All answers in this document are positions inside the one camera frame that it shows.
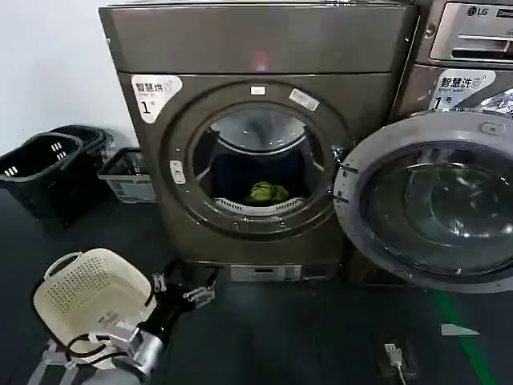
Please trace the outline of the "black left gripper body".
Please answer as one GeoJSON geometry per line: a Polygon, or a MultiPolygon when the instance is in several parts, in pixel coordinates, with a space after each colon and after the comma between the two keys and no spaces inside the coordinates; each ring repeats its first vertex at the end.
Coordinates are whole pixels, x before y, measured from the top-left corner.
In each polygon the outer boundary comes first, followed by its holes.
{"type": "Polygon", "coordinates": [[[169,342],[180,316],[194,310],[194,303],[185,297],[190,290],[183,284],[167,286],[164,292],[156,295],[155,309],[137,327],[161,342],[169,342]]]}

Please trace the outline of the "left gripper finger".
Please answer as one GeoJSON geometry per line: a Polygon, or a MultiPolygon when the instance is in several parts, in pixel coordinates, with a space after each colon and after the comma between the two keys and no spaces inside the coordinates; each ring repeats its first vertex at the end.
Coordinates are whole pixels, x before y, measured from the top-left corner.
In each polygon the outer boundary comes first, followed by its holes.
{"type": "Polygon", "coordinates": [[[180,259],[171,260],[166,266],[159,272],[154,273],[152,277],[152,290],[154,292],[166,292],[168,289],[168,281],[171,278],[172,273],[180,265],[180,259]]]}
{"type": "Polygon", "coordinates": [[[202,286],[183,294],[183,300],[190,303],[193,309],[199,309],[213,302],[216,299],[215,284],[219,271],[219,268],[215,268],[202,286]]]}

